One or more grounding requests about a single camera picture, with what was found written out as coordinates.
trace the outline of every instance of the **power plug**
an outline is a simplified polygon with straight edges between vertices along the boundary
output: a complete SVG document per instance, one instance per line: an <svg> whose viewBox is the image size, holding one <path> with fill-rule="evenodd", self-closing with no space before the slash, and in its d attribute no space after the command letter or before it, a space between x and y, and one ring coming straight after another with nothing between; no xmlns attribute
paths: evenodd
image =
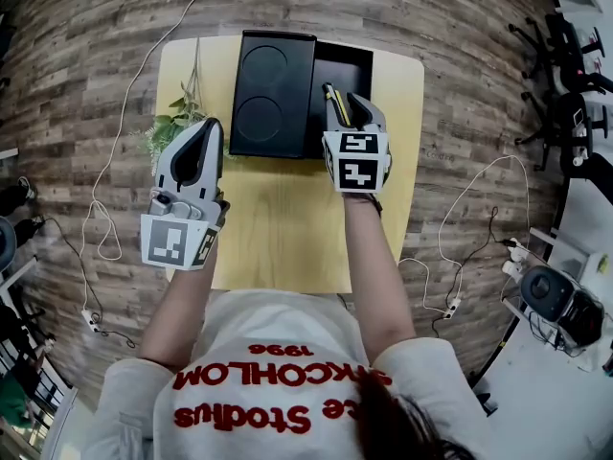
<svg viewBox="0 0 613 460"><path fill-rule="evenodd" d="M449 305L449 309L444 313L443 318L451 318L453 317L453 314L456 312L456 310L458 309L458 307L460 307L460 302L462 300L460 300L460 298L454 298L453 300L451 300L451 304Z"/></svg>
<svg viewBox="0 0 613 460"><path fill-rule="evenodd" d="M91 329L92 333L99 333L100 332L100 327L95 322L94 317L92 316L92 312L90 310L83 309L80 314L85 319L85 322L87 322L87 325Z"/></svg>

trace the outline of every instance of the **yellow table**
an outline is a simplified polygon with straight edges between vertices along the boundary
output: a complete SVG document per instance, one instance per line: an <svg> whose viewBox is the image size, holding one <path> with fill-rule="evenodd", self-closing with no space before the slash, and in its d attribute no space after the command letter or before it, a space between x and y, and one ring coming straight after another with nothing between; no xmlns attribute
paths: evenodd
<svg viewBox="0 0 613 460"><path fill-rule="evenodd" d="M204 110L230 134L239 35L200 38ZM162 52L156 114L182 97L193 68L196 39ZM394 157L380 201L383 226L398 259L406 231L420 150L423 66L374 51L372 102L383 111ZM224 158L220 188L232 204L219 236L213 287L277 288L302 293L351 292L341 196L323 160Z"/></svg>

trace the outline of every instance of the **dark hair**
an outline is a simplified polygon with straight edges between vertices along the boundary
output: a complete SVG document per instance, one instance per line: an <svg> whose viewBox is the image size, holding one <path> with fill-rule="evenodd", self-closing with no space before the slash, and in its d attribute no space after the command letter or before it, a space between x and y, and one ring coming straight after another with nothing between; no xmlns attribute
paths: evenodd
<svg viewBox="0 0 613 460"><path fill-rule="evenodd" d="M466 448L442 439L415 402L392 397L373 373L359 374L357 390L357 436L366 460L397 458L402 451L420 460L475 460Z"/></svg>

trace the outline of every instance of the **white t-shirt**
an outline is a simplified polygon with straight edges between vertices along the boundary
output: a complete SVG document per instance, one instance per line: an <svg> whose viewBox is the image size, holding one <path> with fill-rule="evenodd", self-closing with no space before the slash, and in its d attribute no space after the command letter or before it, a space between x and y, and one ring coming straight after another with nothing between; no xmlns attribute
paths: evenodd
<svg viewBox="0 0 613 460"><path fill-rule="evenodd" d="M83 459L360 458L354 381L369 363L339 303L224 293L207 306L193 358L176 376L142 359L109 367ZM444 439L488 458L485 413L448 342L400 342L373 369Z"/></svg>

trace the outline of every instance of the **wooden floor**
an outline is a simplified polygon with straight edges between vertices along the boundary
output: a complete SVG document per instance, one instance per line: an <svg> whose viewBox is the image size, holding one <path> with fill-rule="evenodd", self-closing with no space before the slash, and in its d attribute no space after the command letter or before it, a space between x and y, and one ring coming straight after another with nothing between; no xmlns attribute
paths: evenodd
<svg viewBox="0 0 613 460"><path fill-rule="evenodd" d="M70 242L80 246L81 223L92 184L107 160L128 82L149 47L190 0L28 0L2 70L11 88L1 100L0 148L20 149L5 161L1 185L27 175L38 189L34 213L55 217ZM443 305L454 267L438 253L437 230L472 176L498 156L517 154L530 176L531 222L549 228L561 178L533 173L540 147L516 148L513 138L535 129L520 100L527 48L507 29L526 15L542 20L552 0L198 0L172 38L233 35L265 28L312 33L419 59L425 66L420 162L405 256L429 264L428 304ZM115 263L97 255L104 220L88 224L83 255L87 274L104 306L104 325L138 341L167 285L164 271L142 266L139 215L151 184L142 138L154 108L160 50L153 53L129 97L125 134L97 191L117 223L124 248ZM443 230L443 251L462 260L482 244L493 206L498 237L525 237L524 176L518 164L501 162L477 181ZM112 254L112 247L106 250ZM118 336L88 331L80 316L83 285L79 262L48 223L20 249L38 267L23 280L25 297L47 310L46 330L57 336L53 363L94 404L105 369L133 355ZM441 336L455 346L466 372L478 370L511 320L499 304L506 249L491 244L468 263L464 302ZM437 316L421 308L425 271L403 263L417 328L432 335ZM95 310L95 302L88 304Z"/></svg>

